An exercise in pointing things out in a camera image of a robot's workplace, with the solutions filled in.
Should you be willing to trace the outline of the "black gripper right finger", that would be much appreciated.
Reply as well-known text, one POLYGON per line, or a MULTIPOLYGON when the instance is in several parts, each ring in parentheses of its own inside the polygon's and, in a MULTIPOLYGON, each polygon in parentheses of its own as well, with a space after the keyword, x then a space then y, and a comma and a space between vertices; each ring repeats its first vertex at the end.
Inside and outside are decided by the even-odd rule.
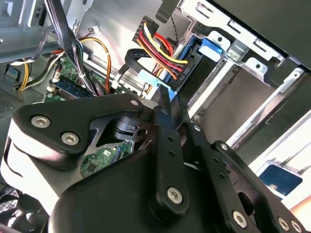
POLYGON ((215 228, 220 233, 304 233, 306 229, 223 141, 209 143, 191 122, 187 102, 173 99, 173 122, 182 134, 185 162, 199 168, 211 195, 215 228))

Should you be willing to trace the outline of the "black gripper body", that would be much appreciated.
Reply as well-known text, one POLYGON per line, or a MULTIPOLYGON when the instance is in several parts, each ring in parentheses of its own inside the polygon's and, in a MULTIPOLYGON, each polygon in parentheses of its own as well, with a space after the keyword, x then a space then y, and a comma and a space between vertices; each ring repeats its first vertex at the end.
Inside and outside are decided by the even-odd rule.
POLYGON ((49 219, 51 233, 228 233, 216 196, 194 152, 185 152, 190 209, 181 219, 157 219, 149 207, 150 154, 136 152, 68 188, 49 219))

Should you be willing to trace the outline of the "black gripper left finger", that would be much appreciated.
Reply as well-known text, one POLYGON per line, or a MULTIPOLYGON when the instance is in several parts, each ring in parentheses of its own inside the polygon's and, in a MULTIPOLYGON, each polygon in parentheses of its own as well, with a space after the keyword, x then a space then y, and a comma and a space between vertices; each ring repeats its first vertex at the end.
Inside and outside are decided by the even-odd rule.
POLYGON ((125 139, 137 142, 138 148, 116 162, 136 152, 151 156, 149 207, 154 216, 184 217, 190 209, 183 156, 188 151, 166 95, 159 96, 153 109, 127 93, 22 106, 11 118, 0 171, 9 185, 42 205, 49 222, 61 195, 85 179, 80 173, 84 158, 99 143, 125 139), (122 136, 119 121, 145 135, 122 136))

